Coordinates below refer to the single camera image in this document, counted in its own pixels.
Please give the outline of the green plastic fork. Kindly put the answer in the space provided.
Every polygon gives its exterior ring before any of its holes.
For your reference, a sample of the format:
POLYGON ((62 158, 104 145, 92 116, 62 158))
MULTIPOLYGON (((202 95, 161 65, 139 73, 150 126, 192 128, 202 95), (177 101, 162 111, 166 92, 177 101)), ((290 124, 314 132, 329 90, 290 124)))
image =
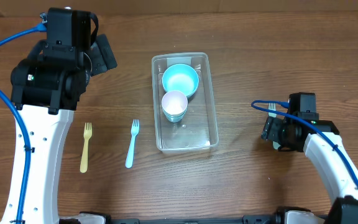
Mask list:
MULTIPOLYGON (((269 104, 268 104, 268 109, 271 110, 271 111, 276 111, 276 105, 275 105, 275 103, 269 103, 269 104)), ((273 118, 276 118, 276 117, 277 117, 277 115, 276 115, 275 113, 271 113, 271 112, 268 112, 268 115, 269 115, 270 117, 273 117, 273 118)), ((281 145, 279 145, 279 143, 278 143, 278 142, 275 142, 275 141, 272 142, 272 146, 273 146, 273 148, 274 148, 275 150, 278 150, 278 149, 281 147, 281 145)))

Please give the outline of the yellow plastic fork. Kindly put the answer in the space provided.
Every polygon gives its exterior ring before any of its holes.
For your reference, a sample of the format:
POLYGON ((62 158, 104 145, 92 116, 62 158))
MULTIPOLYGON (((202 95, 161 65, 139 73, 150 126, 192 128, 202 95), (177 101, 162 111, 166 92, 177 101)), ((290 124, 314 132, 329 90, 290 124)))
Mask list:
POLYGON ((83 152, 80 162, 80 172, 85 173, 88 170, 88 153, 89 153, 89 141, 92 137, 92 125, 91 123, 85 123, 85 128, 83 132, 84 144, 83 152))

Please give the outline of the light blue plastic fork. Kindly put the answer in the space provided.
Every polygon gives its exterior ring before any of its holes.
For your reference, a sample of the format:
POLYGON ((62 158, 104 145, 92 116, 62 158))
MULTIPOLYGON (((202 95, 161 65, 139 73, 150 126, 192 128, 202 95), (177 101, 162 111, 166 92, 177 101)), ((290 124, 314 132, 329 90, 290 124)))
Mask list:
POLYGON ((134 119, 131 126, 131 141, 127 152, 125 167, 130 169, 134 162, 135 139, 139 133, 140 123, 138 119, 134 119))

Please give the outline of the light blue bowl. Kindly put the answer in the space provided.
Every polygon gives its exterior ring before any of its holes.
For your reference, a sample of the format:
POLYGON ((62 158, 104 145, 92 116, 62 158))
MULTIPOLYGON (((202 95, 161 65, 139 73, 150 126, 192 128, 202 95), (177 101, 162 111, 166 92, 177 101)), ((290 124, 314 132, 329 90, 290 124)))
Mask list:
POLYGON ((198 89, 200 78, 194 68, 179 63, 168 67, 162 75, 162 86, 166 92, 180 91, 191 98, 198 89))

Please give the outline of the pink plastic cup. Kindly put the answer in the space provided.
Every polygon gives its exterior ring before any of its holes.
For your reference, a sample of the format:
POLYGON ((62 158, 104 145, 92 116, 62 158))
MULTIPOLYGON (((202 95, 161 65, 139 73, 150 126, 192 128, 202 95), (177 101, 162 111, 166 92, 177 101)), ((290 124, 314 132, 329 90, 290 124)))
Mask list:
POLYGON ((162 98, 163 111, 173 116, 183 114, 187 106, 188 98, 181 91, 169 91, 162 98))

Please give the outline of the green plastic cup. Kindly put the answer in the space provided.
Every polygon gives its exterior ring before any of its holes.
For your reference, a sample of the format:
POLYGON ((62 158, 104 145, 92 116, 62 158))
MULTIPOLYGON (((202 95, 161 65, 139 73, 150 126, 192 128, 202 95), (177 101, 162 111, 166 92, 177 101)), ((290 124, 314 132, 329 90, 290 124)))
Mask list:
POLYGON ((181 121, 183 119, 185 115, 181 114, 181 115, 170 115, 170 114, 166 114, 165 117, 168 119, 169 122, 171 123, 177 123, 179 121, 181 121))

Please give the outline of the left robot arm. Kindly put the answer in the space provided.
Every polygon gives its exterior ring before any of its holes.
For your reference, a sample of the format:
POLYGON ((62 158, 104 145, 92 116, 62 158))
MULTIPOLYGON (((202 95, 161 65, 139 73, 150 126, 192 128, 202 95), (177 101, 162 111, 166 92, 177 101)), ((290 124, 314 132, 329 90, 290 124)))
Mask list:
POLYGON ((69 217, 58 216, 57 195, 63 147, 74 112, 63 110, 52 115, 48 114, 46 107, 24 106, 19 115, 27 128, 32 146, 29 179, 22 218, 17 220, 25 166, 24 133, 17 124, 11 188, 1 223, 110 223, 110 215, 96 212, 81 212, 69 217))

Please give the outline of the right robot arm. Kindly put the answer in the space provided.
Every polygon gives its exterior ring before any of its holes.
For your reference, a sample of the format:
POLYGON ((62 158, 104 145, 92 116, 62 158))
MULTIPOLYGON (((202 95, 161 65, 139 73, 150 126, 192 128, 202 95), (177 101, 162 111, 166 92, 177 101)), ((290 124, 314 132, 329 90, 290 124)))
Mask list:
POLYGON ((261 138, 304 153, 318 171, 331 200, 325 219, 290 209, 284 213, 285 223, 358 223, 358 170, 332 121, 301 119, 292 114, 283 119, 269 116, 261 138))

